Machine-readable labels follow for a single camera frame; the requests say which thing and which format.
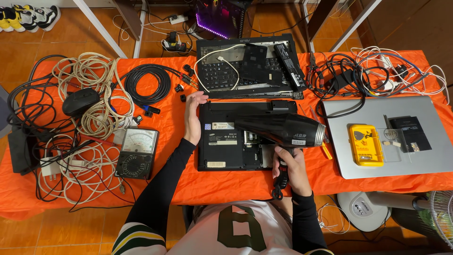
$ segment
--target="computer case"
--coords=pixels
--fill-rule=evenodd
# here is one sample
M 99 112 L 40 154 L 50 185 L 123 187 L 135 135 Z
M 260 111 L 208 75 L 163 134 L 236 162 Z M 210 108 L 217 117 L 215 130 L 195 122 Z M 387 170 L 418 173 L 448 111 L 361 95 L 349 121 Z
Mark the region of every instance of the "computer case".
M 224 39 L 250 37 L 257 0 L 197 0 L 197 24 Z

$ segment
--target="white jersey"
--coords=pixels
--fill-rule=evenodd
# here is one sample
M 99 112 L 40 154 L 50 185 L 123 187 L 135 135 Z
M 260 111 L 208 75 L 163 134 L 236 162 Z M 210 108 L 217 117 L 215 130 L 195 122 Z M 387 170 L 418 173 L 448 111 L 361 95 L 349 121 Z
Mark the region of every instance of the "white jersey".
M 207 206 L 196 224 L 167 252 L 164 239 L 141 223 L 125 224 L 112 255 L 276 255 L 292 250 L 291 229 L 268 202 L 239 201 Z M 306 254 L 333 254 L 319 249 Z

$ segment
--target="hair dryer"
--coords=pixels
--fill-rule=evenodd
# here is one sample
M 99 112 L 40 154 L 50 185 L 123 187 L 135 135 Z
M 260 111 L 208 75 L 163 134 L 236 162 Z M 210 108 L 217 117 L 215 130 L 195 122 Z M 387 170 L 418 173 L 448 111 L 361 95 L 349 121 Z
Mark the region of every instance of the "hair dryer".
M 320 146 L 326 128 L 313 119 L 295 113 L 238 115 L 234 124 L 237 128 L 278 143 L 291 155 L 293 148 Z M 277 200 L 283 198 L 281 190 L 288 184 L 288 166 L 280 157 L 279 160 L 280 174 L 274 180 L 275 189 L 272 191 L 272 197 Z

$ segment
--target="orange tile floor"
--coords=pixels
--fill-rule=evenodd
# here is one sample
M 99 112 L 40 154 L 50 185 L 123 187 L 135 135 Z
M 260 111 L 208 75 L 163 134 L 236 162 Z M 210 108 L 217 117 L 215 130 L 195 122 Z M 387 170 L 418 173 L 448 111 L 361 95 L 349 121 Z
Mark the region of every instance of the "orange tile floor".
M 152 7 L 152 12 L 165 17 L 173 13 L 182 13 L 185 7 Z M 116 9 L 93 8 L 92 11 L 102 22 L 104 27 L 114 38 L 118 38 L 119 29 L 112 23 L 112 18 L 119 14 Z M 271 32 L 292 26 L 299 20 L 299 7 L 294 4 L 265 4 L 257 7 L 253 27 L 261 32 Z M 122 18 L 117 17 L 115 23 L 121 25 Z M 159 19 L 151 16 L 151 22 Z M 314 40 L 316 51 L 328 51 L 337 38 L 351 24 L 349 11 L 338 19 L 329 18 Z M 182 24 L 158 24 L 160 28 L 181 30 Z M 304 52 L 304 39 L 299 28 L 284 31 L 291 32 L 299 53 Z M 161 39 L 166 36 L 149 30 L 144 30 L 143 42 L 140 50 L 141 58 L 156 58 L 162 54 Z M 187 36 L 181 36 L 182 41 L 188 41 Z M 134 40 L 121 40 L 120 47 L 128 57 L 132 57 Z M 339 51 L 348 51 L 351 47 L 361 47 L 357 32 L 340 47 Z M 62 54 L 68 57 L 77 57 L 83 52 L 97 52 L 107 57 L 116 58 L 116 53 L 99 34 L 96 28 L 79 9 L 62 9 L 62 17 L 50 32 L 39 30 L 37 33 L 0 33 L 0 56 L 7 65 L 0 68 L 0 84 L 9 92 L 22 82 L 37 61 L 49 54 Z M 164 57 L 178 56 L 176 53 L 164 52 Z M 7 139 L 0 139 L 0 159 L 3 157 Z M 315 197 L 318 208 L 325 203 L 332 203 L 327 196 Z M 119 209 L 83 209 L 68 213 L 68 209 L 47 210 L 24 221 L 11 221 L 0 218 L 0 254 L 110 254 L 113 242 L 124 223 L 130 208 Z M 341 230 L 343 217 L 336 209 L 326 209 L 324 217 L 330 225 L 339 224 L 334 231 Z M 182 209 L 171 206 L 168 217 L 167 248 L 171 248 L 185 234 Z M 389 220 L 387 228 L 381 235 L 390 235 L 407 245 L 427 244 L 426 238 L 408 230 L 402 230 L 393 220 Z M 338 239 L 360 239 L 360 232 L 351 227 L 350 232 L 344 235 L 325 234 L 326 242 L 331 243 Z M 383 240 L 377 244 L 365 242 L 337 243 L 329 247 L 336 253 L 359 252 L 377 250 L 403 250 L 406 246 L 390 240 Z

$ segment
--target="hand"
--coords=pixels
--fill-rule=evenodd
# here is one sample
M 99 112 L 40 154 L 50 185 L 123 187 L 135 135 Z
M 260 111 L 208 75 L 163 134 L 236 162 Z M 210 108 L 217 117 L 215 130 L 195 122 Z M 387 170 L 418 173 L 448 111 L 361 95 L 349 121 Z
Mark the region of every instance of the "hand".
M 203 91 L 197 91 L 187 96 L 186 112 L 184 113 L 184 139 L 197 145 L 201 137 L 200 121 L 197 117 L 197 107 L 199 104 L 207 102 L 207 95 Z
M 296 148 L 293 154 L 294 157 L 282 147 L 275 146 L 272 177 L 275 178 L 280 175 L 280 161 L 278 159 L 280 157 L 288 166 L 289 185 L 293 188 L 293 192 L 299 196 L 311 196 L 312 190 L 308 181 L 307 172 L 305 171 L 304 153 Z

